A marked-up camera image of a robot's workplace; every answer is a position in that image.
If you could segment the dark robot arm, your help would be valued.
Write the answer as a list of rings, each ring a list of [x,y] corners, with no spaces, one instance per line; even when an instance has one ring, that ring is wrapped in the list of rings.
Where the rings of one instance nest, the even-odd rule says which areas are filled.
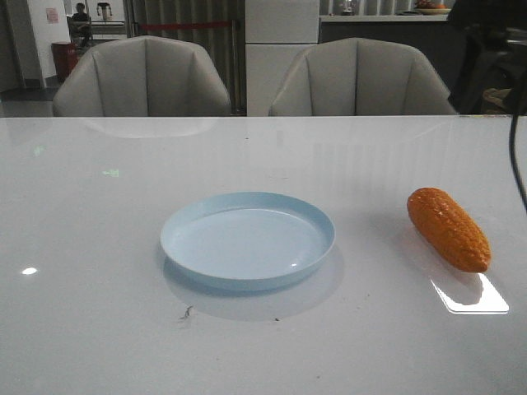
[[[526,114],[526,2],[457,1],[447,17],[464,34],[449,102],[460,114]]]

